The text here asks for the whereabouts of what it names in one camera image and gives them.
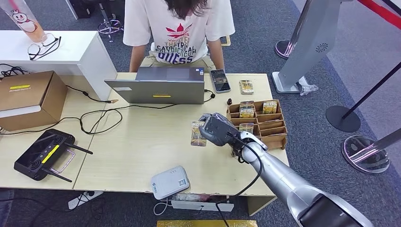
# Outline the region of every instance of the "yellow stripe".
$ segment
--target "yellow stripe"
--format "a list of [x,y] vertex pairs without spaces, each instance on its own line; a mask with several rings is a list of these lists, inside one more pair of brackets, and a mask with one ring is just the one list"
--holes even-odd
[[57,148],[59,148],[59,145],[56,145],[53,148],[53,150],[49,152],[49,154],[43,159],[42,163],[45,163],[50,158],[50,156],[52,156],[52,154],[57,150]]
[[21,89],[21,88],[27,88],[27,87],[30,87],[30,85],[13,86],[13,87],[10,87],[10,89],[13,90],[13,89]]
[[154,98],[171,98],[171,96],[153,95]]

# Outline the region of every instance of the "eyeglasses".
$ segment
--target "eyeglasses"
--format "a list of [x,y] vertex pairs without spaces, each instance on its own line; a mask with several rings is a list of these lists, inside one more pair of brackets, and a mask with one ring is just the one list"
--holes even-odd
[[42,41],[38,44],[31,44],[28,47],[28,55],[31,61],[38,60],[55,50],[57,50],[61,43],[61,36],[56,38],[51,33],[47,33],[42,37]]

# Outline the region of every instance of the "cable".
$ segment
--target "cable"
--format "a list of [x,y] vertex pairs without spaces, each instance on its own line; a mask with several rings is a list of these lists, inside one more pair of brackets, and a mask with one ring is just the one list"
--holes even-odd
[[[74,89],[74,90],[76,90],[76,91],[80,91],[80,92],[82,92],[84,95],[85,95],[85,93],[87,94],[87,92],[85,92],[85,91],[81,91],[81,90],[76,89],[76,88],[73,88],[73,87],[70,87],[70,88],[71,88],[71,89]],[[211,93],[212,93],[212,94],[210,95],[210,98],[209,98],[208,100],[206,100],[205,102],[208,102],[208,101],[210,101],[211,99],[213,99],[213,98],[216,97],[216,95],[215,95],[212,91],[210,91],[210,90],[205,89],[205,92],[211,92]],[[102,102],[102,103],[103,103],[103,102],[106,102],[106,101],[100,101],[100,100],[92,99],[92,98],[89,97],[89,96],[87,96],[87,97],[90,98],[91,100],[96,101],[96,102]],[[54,123],[54,124],[51,125],[51,126],[48,126],[48,127],[44,128],[44,129],[40,129],[40,130],[30,130],[30,131],[19,131],[19,132],[12,132],[12,133],[0,133],[0,135],[17,135],[17,134],[28,133],[28,132],[41,132],[41,131],[45,131],[45,130],[47,130],[47,129],[50,129],[50,128],[52,128],[52,127],[58,125],[59,123],[61,123],[62,121],[66,120],[66,119],[75,119],[75,120],[78,120],[78,121],[79,121],[79,124],[80,124],[80,126],[81,126],[81,131],[83,131],[84,133],[86,133],[86,134],[88,134],[88,135],[96,135],[96,134],[100,134],[100,133],[106,132],[106,131],[108,131],[108,130],[114,128],[115,126],[117,126],[117,125],[122,121],[122,114],[121,114],[121,112],[118,111],[118,110],[130,108],[130,107],[139,107],[139,108],[149,108],[149,109],[158,109],[158,110],[161,110],[161,109],[166,109],[166,108],[169,108],[169,107],[172,107],[172,106],[176,106],[176,105],[178,105],[178,104],[171,104],[171,105],[166,105],[166,106],[162,106],[162,107],[143,106],[143,105],[128,105],[128,106],[124,106],[124,107],[111,108],[111,109],[107,109],[107,110],[94,110],[94,111],[90,111],[90,112],[87,112],[87,113],[82,114],[79,118],[78,118],[78,117],[63,117],[63,118],[61,118],[58,122]],[[106,113],[107,113],[107,112],[110,112],[110,111],[116,111],[116,112],[120,115],[119,120],[118,120],[115,124],[113,124],[112,126],[110,126],[109,128],[107,128],[107,129],[105,129],[105,130],[94,132],[96,126],[100,123],[100,121],[103,119],[103,117],[106,115]],[[95,124],[92,126],[91,130],[87,131],[86,129],[84,129],[83,118],[86,117],[86,116],[88,116],[88,115],[90,115],[90,114],[95,114],[95,113],[102,113],[102,114],[101,114],[100,118],[99,118],[99,119],[95,122]]]
[[[164,207],[164,209],[163,209],[162,212],[156,213],[156,207],[157,207],[158,205],[160,205],[160,204],[164,204],[164,205],[166,205],[166,206]],[[156,205],[153,207],[153,213],[154,213],[156,216],[162,215],[162,214],[164,213],[164,211],[167,209],[167,207],[172,207],[172,205],[169,205],[169,204],[168,204],[168,197],[166,198],[166,202],[160,202],[160,203],[156,204]]]
[[93,101],[96,101],[96,102],[100,102],[100,103],[115,103],[115,102],[118,101],[118,99],[107,100],[107,101],[97,100],[97,99],[94,99],[94,98],[90,97],[89,94],[88,94],[88,92],[86,92],[86,91],[82,91],[82,90],[73,88],[73,87],[71,87],[71,86],[69,86],[69,85],[66,85],[66,86],[67,86],[68,88],[72,89],[72,90],[76,90],[76,91],[82,92],[82,94],[84,94],[84,95],[85,95],[86,97],[88,97],[90,100],[93,100]]
[[0,72],[2,74],[2,76],[4,76],[4,77],[11,77],[11,76],[16,76],[16,75],[20,75],[20,74],[29,73],[28,71],[23,70],[19,66],[12,66],[12,65],[9,65],[9,64],[4,64],[4,63],[0,64],[0,66],[2,66],[2,65],[6,65],[6,66],[9,66],[11,68],[8,71],[1,71]]
[[[95,198],[95,199],[93,199],[93,200],[89,200],[88,197],[87,197],[84,193],[82,193],[81,196],[78,198],[78,203],[77,203],[77,205],[76,205],[73,209],[70,209],[70,210],[56,210],[56,209],[51,208],[51,206],[48,206],[48,205],[44,204],[43,202],[41,202],[41,201],[39,201],[39,200],[35,200],[35,199],[31,199],[31,198],[25,198],[25,197],[13,198],[13,199],[6,199],[6,200],[0,200],[0,202],[13,201],[13,200],[28,200],[28,201],[34,201],[34,202],[36,202],[36,203],[38,203],[38,204],[40,204],[41,206],[44,207],[44,209],[41,210],[41,211],[39,212],[39,214],[37,214],[37,215],[34,217],[34,219],[31,221],[31,223],[29,224],[30,227],[33,227],[34,222],[35,222],[35,221],[38,219],[38,217],[39,217],[40,215],[42,215],[46,210],[50,210],[50,211],[57,212],[57,213],[69,213],[69,212],[74,211],[74,210],[78,207],[79,202],[90,202],[90,204],[91,204],[91,208],[90,208],[90,209],[91,209],[91,214],[92,214],[92,216],[91,216],[91,218],[89,219],[89,221],[88,221],[88,222],[86,223],[86,225],[85,225],[85,227],[87,227],[92,219],[100,220],[101,216],[103,215],[103,212],[104,212],[104,211],[103,211],[103,207],[104,207],[104,205],[105,205],[105,198]],[[103,203],[100,203],[98,209],[94,209],[94,208],[93,208],[93,207],[94,207],[94,202],[95,202],[95,201],[103,201]]]
[[[229,132],[227,133],[227,135],[230,136],[230,137],[232,137],[232,138],[234,138],[234,139],[237,140],[239,143],[241,143],[242,145],[244,145],[245,147],[247,147],[249,150],[251,150],[252,153],[255,154],[255,156],[258,158],[259,163],[260,163],[260,168],[259,168],[259,171],[258,171],[258,174],[256,175],[256,177],[255,177],[244,189],[242,189],[240,192],[238,192],[238,193],[235,194],[234,196],[231,196],[231,197],[238,197],[239,195],[241,195],[242,193],[244,193],[248,188],[250,188],[250,187],[258,180],[258,178],[261,176],[262,170],[263,170],[263,162],[262,162],[262,160],[261,160],[261,157],[259,157],[259,155],[256,153],[256,151],[253,150],[251,147],[249,147],[246,143],[242,142],[242,140],[238,139],[236,136],[234,136],[233,134],[231,134],[231,133],[229,133]],[[226,224],[227,227],[230,227],[230,226],[228,225],[227,220],[226,220],[226,218],[223,216],[223,213],[221,212],[221,210],[220,210],[220,208],[218,207],[218,205],[219,205],[220,203],[227,202],[229,199],[230,199],[230,198],[227,198],[227,199],[225,199],[225,200],[221,200],[221,201],[216,202],[216,208],[217,208],[218,212],[220,213],[220,216],[222,217],[222,219],[223,219],[223,221],[224,221],[224,223]]]

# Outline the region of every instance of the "white t-shirt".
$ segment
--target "white t-shirt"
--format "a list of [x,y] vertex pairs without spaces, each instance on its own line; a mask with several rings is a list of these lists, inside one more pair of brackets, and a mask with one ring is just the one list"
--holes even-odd
[[157,61],[168,64],[191,63],[206,56],[209,41],[235,32],[230,0],[208,0],[208,9],[200,17],[185,20],[168,10],[165,0],[126,0],[123,42],[129,46],[149,43]]

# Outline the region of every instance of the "wooden organizer tray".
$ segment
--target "wooden organizer tray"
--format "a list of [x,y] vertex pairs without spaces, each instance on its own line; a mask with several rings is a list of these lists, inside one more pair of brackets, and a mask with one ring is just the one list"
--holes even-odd
[[254,123],[253,134],[266,144],[269,149],[285,149],[287,144],[287,128],[280,102],[277,99],[272,100],[277,101],[275,114],[262,114],[263,102],[265,101],[254,102],[255,114],[253,118],[239,118],[239,104],[230,105],[227,108],[227,118],[237,129],[239,128],[239,124]]

